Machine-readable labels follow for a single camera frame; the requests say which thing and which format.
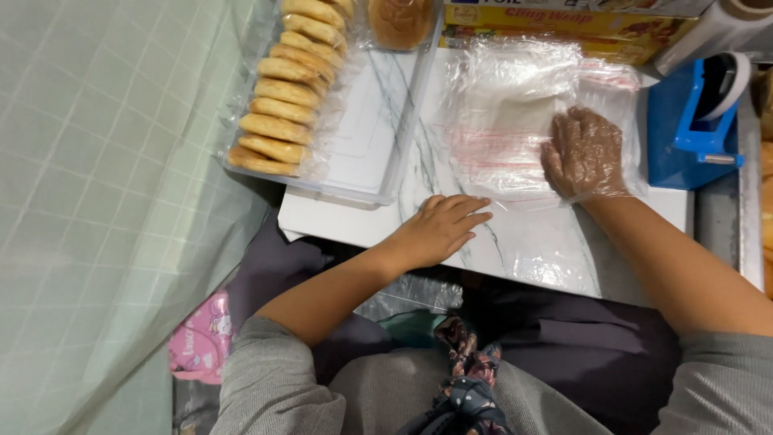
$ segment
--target white tray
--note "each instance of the white tray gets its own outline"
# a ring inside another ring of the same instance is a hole
[[[275,29],[281,31],[278,11],[274,11]],[[432,59],[442,30],[439,17],[433,38],[410,52],[367,50],[367,62],[355,79],[346,99],[346,113],[333,139],[329,170],[319,182],[291,176],[267,175],[231,166],[230,171],[255,176],[290,186],[303,187],[319,197],[341,197],[368,204],[389,205],[397,199],[405,176],[407,150],[413,142],[416,122],[424,100]],[[273,41],[266,38],[259,54],[266,52]],[[257,77],[253,72],[242,92],[242,115],[254,97]],[[233,146],[243,131],[236,125],[226,134]]]

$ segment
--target white marble countertop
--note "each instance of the white marble countertop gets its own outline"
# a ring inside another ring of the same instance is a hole
[[[313,235],[370,247],[397,229],[430,195],[465,193],[432,145],[437,138],[431,121],[441,100],[447,60],[448,50],[439,49],[397,201],[388,207],[367,207],[346,200],[314,199],[306,190],[288,187],[279,225],[289,239]],[[645,85],[652,83],[645,80]],[[692,234],[691,193],[650,187],[642,199],[680,230]],[[581,209],[516,212],[498,205],[490,208],[494,218],[478,227],[478,237],[444,264],[569,293],[649,305],[625,260]]]

